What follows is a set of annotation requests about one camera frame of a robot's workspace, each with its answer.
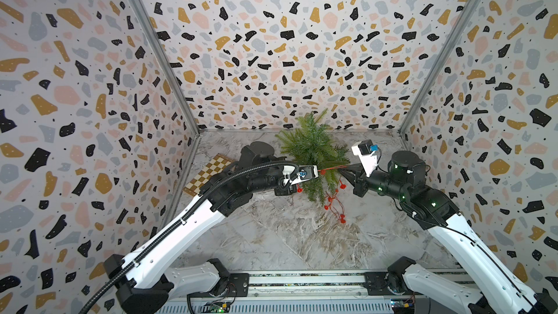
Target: black speckle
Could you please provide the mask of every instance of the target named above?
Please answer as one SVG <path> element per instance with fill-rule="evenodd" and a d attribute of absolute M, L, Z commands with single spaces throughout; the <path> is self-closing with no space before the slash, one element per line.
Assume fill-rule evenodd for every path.
<path fill-rule="evenodd" d="M 521 211 L 523 211 L 524 213 L 533 213 L 535 211 L 544 210 L 544 208 L 545 206 L 542 203 L 542 200 L 535 200 L 535 201 L 529 201 L 527 207 Z"/>
<path fill-rule="evenodd" d="M 35 172 L 39 167 L 45 166 L 46 161 L 49 159 L 50 152 L 42 148 L 36 148 L 27 163 L 25 164 L 25 170 Z"/>
<path fill-rule="evenodd" d="M 538 108 L 534 108 L 529 115 L 533 118 L 533 123 L 542 126 L 543 128 L 548 124 L 548 122 L 552 119 L 550 115 L 544 113 L 543 111 L 539 110 Z"/>
<path fill-rule="evenodd" d="M 71 122 L 66 126 L 62 126 L 58 131 L 60 137 L 66 137 L 72 135 L 75 132 L 75 123 Z"/>

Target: terrazzo pattern wall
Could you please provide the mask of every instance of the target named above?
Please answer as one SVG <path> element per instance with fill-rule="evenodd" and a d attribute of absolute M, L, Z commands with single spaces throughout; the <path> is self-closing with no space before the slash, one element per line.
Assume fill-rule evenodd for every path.
<path fill-rule="evenodd" d="M 558 299 L 558 0 L 482 0 L 405 139 L 522 281 Z"/>
<path fill-rule="evenodd" d="M 0 27 L 0 312 L 77 313 L 160 226 L 189 129 L 127 0 L 0 0 Z"/>
<path fill-rule="evenodd" d="M 394 129 L 467 0 L 143 0 L 199 127 Z"/>

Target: metal frame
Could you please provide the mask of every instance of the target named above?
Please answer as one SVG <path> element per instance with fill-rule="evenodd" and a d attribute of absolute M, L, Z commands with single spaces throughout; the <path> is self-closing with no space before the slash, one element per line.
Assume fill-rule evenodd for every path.
<path fill-rule="evenodd" d="M 155 29 L 149 21 L 149 15 L 145 9 L 145 6 L 143 6 L 141 0 L 128 0 L 128 3 L 130 4 L 132 10 L 134 10 L 136 18 L 140 23 L 139 25 L 141 26 L 143 33 L 145 34 L 145 38 L 147 39 L 148 44 L 153 49 L 153 54 L 155 55 L 155 58 L 161 66 L 164 77 L 169 82 L 172 93 L 175 95 L 176 102 L 182 110 L 182 113 L 184 113 L 188 125 L 190 125 L 190 131 L 193 132 L 194 137 L 197 138 L 200 134 L 198 124 L 196 123 L 194 116 L 190 111 L 190 107 L 188 106 L 188 102 L 186 101 L 184 94 L 182 93 L 182 90 L 180 89 L 180 86 L 176 81 L 175 73 L 172 71 L 170 62 L 167 59 L 167 55 L 164 53 L 163 48 L 159 44 L 157 33 L 155 32 Z"/>
<path fill-rule="evenodd" d="M 457 19 L 457 22 L 455 23 L 455 26 L 451 30 L 448 39 L 446 40 L 445 44 L 442 46 L 442 50 L 440 51 L 438 58 L 434 62 L 432 68 L 430 68 L 430 71 L 426 76 L 426 79 L 422 84 L 420 90 L 418 91 L 418 94 L 415 97 L 415 100 L 413 101 L 411 108 L 409 109 L 409 112 L 407 112 L 405 119 L 403 120 L 401 126 L 398 129 L 400 135 L 404 134 L 409 128 L 409 126 L 411 125 L 411 122 L 413 122 L 413 118 L 415 117 L 415 114 L 418 112 L 420 105 L 422 104 L 422 101 L 424 101 L 430 88 L 434 85 L 434 82 L 436 81 L 438 75 L 440 74 L 440 71 L 445 65 L 446 60 L 448 60 L 448 57 L 450 56 L 450 53 L 453 51 L 459 38 L 461 38 L 461 35 L 465 31 L 465 28 L 469 23 L 471 16 L 477 10 L 477 7 L 480 2 L 481 0 L 467 0 L 467 3 L 465 4 L 462 14 Z"/>

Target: pink speckle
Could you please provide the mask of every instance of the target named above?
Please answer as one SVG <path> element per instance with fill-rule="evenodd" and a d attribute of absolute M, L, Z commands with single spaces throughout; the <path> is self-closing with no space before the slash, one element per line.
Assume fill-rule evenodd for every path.
<path fill-rule="evenodd" d="M 12 50 L 20 51 L 20 52 L 27 52 L 27 46 L 17 41 L 13 40 L 12 38 L 0 33 L 0 39 L 6 43 Z"/>
<path fill-rule="evenodd" d="M 94 170 L 104 169 L 107 168 L 107 162 L 102 161 L 101 159 L 95 160 L 95 167 Z"/>
<path fill-rule="evenodd" d="M 62 210 L 68 212 L 74 209 L 74 204 L 71 202 L 62 202 L 60 203 L 60 207 L 62 208 Z"/>
<path fill-rule="evenodd" d="M 37 142 L 38 138 L 34 136 L 20 136 L 19 142 L 20 143 L 27 143 L 27 142 Z"/>
<path fill-rule="evenodd" d="M 192 17 L 192 20 L 199 25 L 199 27 L 203 29 L 209 29 L 209 20 L 208 18 L 199 12 L 196 12 Z"/>
<path fill-rule="evenodd" d="M 259 27 L 263 24 L 263 22 L 259 18 L 257 18 L 256 16 L 252 17 L 252 22 L 254 22 L 256 27 Z"/>
<path fill-rule="evenodd" d="M 328 12 L 324 15 L 324 23 L 329 29 L 335 29 L 337 26 L 338 17 L 332 12 Z"/>
<path fill-rule="evenodd" d="M 71 86 L 57 86 L 54 88 L 54 99 L 65 105 L 75 106 L 80 101 L 78 94 Z"/>
<path fill-rule="evenodd" d="M 480 56 L 488 47 L 488 39 L 482 36 L 475 41 L 475 54 Z"/>
<path fill-rule="evenodd" d="M 19 198 L 20 194 L 25 190 L 25 188 L 27 188 L 30 182 L 31 178 L 27 178 L 18 183 L 10 192 L 8 192 L 8 194 L 6 194 L 4 200 L 12 202 L 17 200 L 17 198 Z"/>
<path fill-rule="evenodd" d="M 68 181 L 64 181 L 62 183 L 62 196 L 66 198 L 68 194 L 70 194 L 70 190 L 71 190 L 71 183 Z"/>
<path fill-rule="evenodd" d="M 79 203 L 78 209 L 75 212 L 75 221 L 84 228 L 89 227 L 89 208 L 85 201 Z"/>
<path fill-rule="evenodd" d="M 554 63 L 558 60 L 558 52 L 556 51 L 551 51 L 548 53 L 548 55 L 546 55 L 546 60 L 549 61 L 550 63 Z"/>
<path fill-rule="evenodd" d="M 479 138 L 475 142 L 473 142 L 473 148 L 482 148 L 482 149 L 490 149 L 492 147 L 492 143 L 486 138 Z"/>
<path fill-rule="evenodd" d="M 83 165 L 83 154 L 81 151 L 81 146 L 73 145 L 70 151 L 70 159 L 78 165 Z"/>
<path fill-rule="evenodd" d="M 54 215 L 50 215 L 50 216 L 46 217 L 44 220 L 40 221 L 40 222 L 38 223 L 38 225 L 44 228 L 47 224 L 49 224 L 49 222 L 50 222 L 53 218 L 54 218 Z"/>
<path fill-rule="evenodd" d="M 41 44 L 41 51 L 44 53 L 51 53 L 52 47 L 50 47 L 50 44 L 48 42 L 44 42 L 43 44 Z"/>

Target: red string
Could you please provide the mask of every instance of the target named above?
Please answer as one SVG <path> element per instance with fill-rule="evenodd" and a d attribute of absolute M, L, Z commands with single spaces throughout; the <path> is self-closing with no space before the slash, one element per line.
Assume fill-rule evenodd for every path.
<path fill-rule="evenodd" d="M 341 189 L 346 188 L 346 185 L 343 182 L 341 182 L 341 179 L 339 179 L 339 183 L 341 184 L 341 185 L 339 185 L 339 188 L 341 188 Z M 345 206 L 343 206 L 341 201 L 337 198 L 337 193 L 338 192 L 339 192 L 339 189 L 336 188 L 335 193 L 333 195 L 330 195 L 329 192 L 326 194 L 326 198 L 328 199 L 328 204 L 326 206 L 324 206 L 324 208 L 326 210 L 331 211 L 333 213 L 333 215 L 339 220 L 339 222 L 344 224 L 344 223 L 346 223 L 346 221 L 345 221 Z M 334 202 L 337 202 L 337 204 L 341 208 L 341 212 L 339 212 L 339 210 L 337 208 L 335 208 L 335 206 L 333 206 Z"/>

